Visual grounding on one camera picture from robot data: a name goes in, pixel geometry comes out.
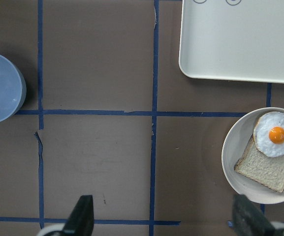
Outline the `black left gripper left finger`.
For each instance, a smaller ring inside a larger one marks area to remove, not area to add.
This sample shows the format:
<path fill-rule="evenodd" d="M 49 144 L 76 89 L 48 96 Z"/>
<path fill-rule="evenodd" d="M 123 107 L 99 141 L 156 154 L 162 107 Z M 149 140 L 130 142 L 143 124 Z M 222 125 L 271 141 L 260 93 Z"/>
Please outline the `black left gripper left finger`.
<path fill-rule="evenodd" d="M 91 236 L 94 229 L 94 205 L 92 195 L 82 195 L 62 232 L 64 236 Z"/>

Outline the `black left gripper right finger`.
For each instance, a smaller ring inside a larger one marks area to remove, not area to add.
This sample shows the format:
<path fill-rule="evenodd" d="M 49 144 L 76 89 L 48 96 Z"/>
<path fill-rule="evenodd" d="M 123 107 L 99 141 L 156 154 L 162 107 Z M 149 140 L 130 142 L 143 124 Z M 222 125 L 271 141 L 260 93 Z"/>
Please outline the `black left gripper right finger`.
<path fill-rule="evenodd" d="M 232 206 L 232 228 L 238 236 L 273 236 L 274 226 L 245 195 L 235 195 Z"/>

